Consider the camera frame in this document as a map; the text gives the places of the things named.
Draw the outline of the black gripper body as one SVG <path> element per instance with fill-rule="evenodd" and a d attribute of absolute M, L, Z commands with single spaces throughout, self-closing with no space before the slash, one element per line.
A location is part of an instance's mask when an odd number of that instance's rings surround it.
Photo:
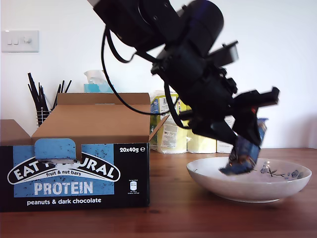
<path fill-rule="evenodd" d="M 173 113 L 176 124 L 186 129 L 192 129 L 192 122 L 222 121 L 225 116 L 233 116 L 234 105 L 259 108 L 276 105 L 280 93 L 277 87 L 272 87 L 264 93 L 251 90 L 234 96 L 235 81 L 226 77 L 225 69 L 214 66 L 174 66 L 173 89 L 191 107 L 190 112 Z"/>

